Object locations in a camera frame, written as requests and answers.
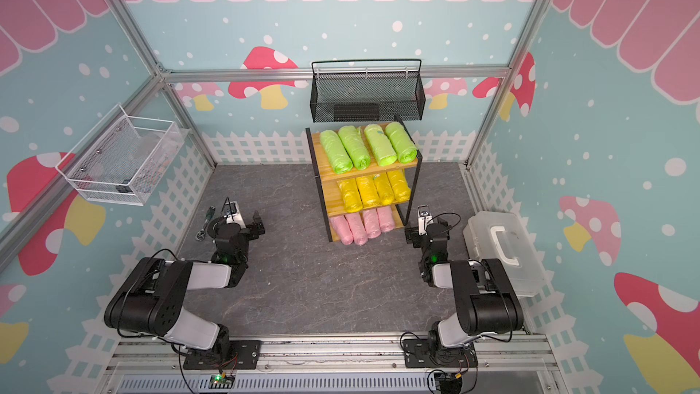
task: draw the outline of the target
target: shelf board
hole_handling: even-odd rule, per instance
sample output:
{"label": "shelf board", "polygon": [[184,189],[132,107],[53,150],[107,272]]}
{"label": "shelf board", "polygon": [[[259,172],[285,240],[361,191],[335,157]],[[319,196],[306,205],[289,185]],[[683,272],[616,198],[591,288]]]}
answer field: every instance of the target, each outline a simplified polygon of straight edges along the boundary
{"label": "shelf board", "polygon": [[[388,123],[380,124],[382,128],[386,127],[389,125]],[[337,181],[339,179],[348,179],[348,178],[355,178],[355,177],[361,177],[362,175],[372,175],[374,173],[380,173],[380,172],[386,172],[386,171],[394,171],[396,169],[407,169],[407,168],[414,168],[418,166],[418,157],[416,157],[413,162],[410,163],[399,163],[398,161],[395,163],[392,163],[388,166],[380,166],[377,164],[377,162],[374,160],[374,153],[372,152],[372,148],[370,147],[370,144],[367,142],[367,138],[365,137],[365,127],[359,127],[362,132],[361,132],[361,137],[363,142],[365,142],[365,147],[367,150],[370,152],[370,165],[366,169],[363,169],[363,171],[358,171],[356,168],[353,168],[352,170],[345,172],[345,173],[335,173],[333,172],[333,168],[330,165],[330,162],[328,162],[328,157],[326,156],[326,151],[323,150],[323,146],[320,144],[320,133],[312,134],[311,139],[314,142],[314,151],[316,153],[316,162],[318,163],[319,166],[319,175],[320,175],[320,180],[321,181]]]}
{"label": "shelf board", "polygon": [[[347,214],[347,212],[345,211],[345,204],[343,203],[343,198],[340,194],[340,188],[338,188],[336,181],[324,182],[322,183],[322,186],[323,200],[326,202],[326,212],[328,214],[328,217]],[[407,202],[408,201],[394,201],[393,203],[389,204],[389,206],[404,204]],[[366,207],[363,208],[363,210],[369,210],[370,208],[377,207]]]}
{"label": "shelf board", "polygon": [[[401,223],[401,216],[398,215],[398,210],[396,210],[396,206],[391,206],[391,212],[394,218],[394,224],[396,224],[395,229],[403,228],[403,224]],[[340,238],[333,229],[333,225],[330,226],[330,234],[333,236],[333,242],[340,241]]]}

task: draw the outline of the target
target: yellow mushroom stem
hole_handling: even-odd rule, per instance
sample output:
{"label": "yellow mushroom stem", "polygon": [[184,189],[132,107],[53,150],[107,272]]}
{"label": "yellow mushroom stem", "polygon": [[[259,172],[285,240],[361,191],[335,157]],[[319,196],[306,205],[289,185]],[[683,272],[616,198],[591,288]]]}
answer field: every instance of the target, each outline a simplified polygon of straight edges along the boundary
{"label": "yellow mushroom stem", "polygon": [[262,100],[260,101],[260,107],[262,107],[262,109],[282,109],[288,104],[279,85],[265,87],[260,90],[260,95],[262,96]]}

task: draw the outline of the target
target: red mushroom cap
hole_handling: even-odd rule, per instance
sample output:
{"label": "red mushroom cap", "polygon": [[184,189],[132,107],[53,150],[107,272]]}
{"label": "red mushroom cap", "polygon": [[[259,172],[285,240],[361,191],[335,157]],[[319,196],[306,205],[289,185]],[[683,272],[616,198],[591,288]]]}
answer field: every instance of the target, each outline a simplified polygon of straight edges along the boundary
{"label": "red mushroom cap", "polygon": [[535,97],[535,58],[530,52],[527,53],[523,60],[522,66],[518,71],[513,87],[510,92],[515,96],[520,107],[520,113],[527,116],[532,107],[532,100]]}
{"label": "red mushroom cap", "polygon": [[472,94],[474,95],[474,97],[479,99],[493,96],[500,82],[501,80],[498,78],[486,78],[485,80],[478,83],[476,87],[474,87],[474,90],[472,90]]}
{"label": "red mushroom cap", "polygon": [[[243,62],[245,69],[296,69],[294,61],[286,55],[269,47],[258,46],[250,51]],[[258,82],[232,82],[228,86],[228,93],[236,99],[245,99],[265,87],[271,85],[289,85],[304,88],[306,81],[258,81]]]}
{"label": "red mushroom cap", "polygon": [[642,277],[615,275],[615,291],[622,303],[664,339],[700,375],[700,304]]}

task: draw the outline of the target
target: green plastic bag roll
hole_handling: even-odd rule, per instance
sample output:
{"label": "green plastic bag roll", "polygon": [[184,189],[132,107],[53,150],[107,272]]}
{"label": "green plastic bag roll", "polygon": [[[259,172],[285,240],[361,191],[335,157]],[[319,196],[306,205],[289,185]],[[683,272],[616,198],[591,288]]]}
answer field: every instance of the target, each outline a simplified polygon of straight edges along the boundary
{"label": "green plastic bag roll", "polygon": [[369,124],[365,127],[365,137],[370,143],[374,159],[380,166],[388,166],[396,161],[396,151],[393,150],[391,142],[381,127],[377,124]]}
{"label": "green plastic bag roll", "polygon": [[416,148],[403,125],[398,122],[391,122],[384,131],[398,154],[399,162],[406,164],[416,159],[418,148]]}
{"label": "green plastic bag roll", "polygon": [[365,143],[362,141],[359,129],[347,125],[338,130],[338,137],[343,142],[343,146],[345,146],[345,150],[357,170],[362,171],[370,166],[370,152],[367,151]]}
{"label": "green plastic bag roll", "polygon": [[323,146],[323,150],[326,151],[326,156],[328,156],[328,162],[330,167],[333,168],[333,172],[345,173],[352,169],[352,160],[348,157],[348,153],[345,152],[343,147],[343,142],[340,141],[340,137],[334,130],[327,129],[322,132],[320,134],[320,144]]}

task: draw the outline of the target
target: white polka dot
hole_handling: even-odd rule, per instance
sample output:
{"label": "white polka dot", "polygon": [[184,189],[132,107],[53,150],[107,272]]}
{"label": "white polka dot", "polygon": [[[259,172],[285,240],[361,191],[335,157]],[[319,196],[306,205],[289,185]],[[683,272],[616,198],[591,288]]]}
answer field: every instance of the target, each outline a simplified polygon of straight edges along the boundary
{"label": "white polka dot", "polygon": [[15,219],[20,212],[7,212],[2,214],[2,220],[5,221],[6,223],[9,223],[13,219]]}
{"label": "white polka dot", "polygon": [[287,58],[285,54],[278,51],[275,51],[272,56],[275,57],[275,61],[280,64],[285,64],[287,61],[289,61],[289,58]]}
{"label": "white polka dot", "polygon": [[50,233],[48,233],[48,236],[46,237],[46,240],[44,242],[44,246],[48,250],[48,252],[51,252],[53,254],[58,254],[58,252],[61,250],[61,240],[63,239],[63,228],[56,229]]}
{"label": "white polka dot", "polygon": [[607,267],[613,264],[613,257],[605,251],[600,251],[598,254],[600,261]]}
{"label": "white polka dot", "polygon": [[629,309],[634,315],[641,320],[644,324],[646,324],[650,329],[654,330],[656,332],[657,328],[657,321],[656,317],[652,313],[652,311],[649,310],[648,307],[646,307],[644,304],[640,302],[631,302],[630,304],[627,304],[627,309]]}
{"label": "white polka dot", "polygon": [[12,289],[10,289],[10,292],[7,293],[7,298],[13,302],[16,303],[20,301],[20,298],[22,298],[22,295],[27,292],[27,286],[24,285],[16,285],[13,286]]}
{"label": "white polka dot", "polygon": [[683,175],[687,166],[685,165],[685,160],[674,157],[666,162],[664,170],[672,177],[678,177]]}
{"label": "white polka dot", "polygon": [[245,89],[243,89],[243,94],[246,95],[247,98],[251,97],[255,93],[258,93],[258,89],[256,89],[255,87],[246,87]]}
{"label": "white polka dot", "polygon": [[603,228],[603,225],[600,223],[600,219],[597,217],[592,217],[590,221],[588,221],[588,227],[591,229],[592,232],[599,232],[601,228]]}
{"label": "white polka dot", "polygon": [[663,224],[661,225],[661,232],[667,236],[673,236],[676,234],[676,228],[671,224]]}
{"label": "white polka dot", "polygon": [[20,130],[20,122],[13,117],[0,117],[0,129],[7,133],[16,133]]}

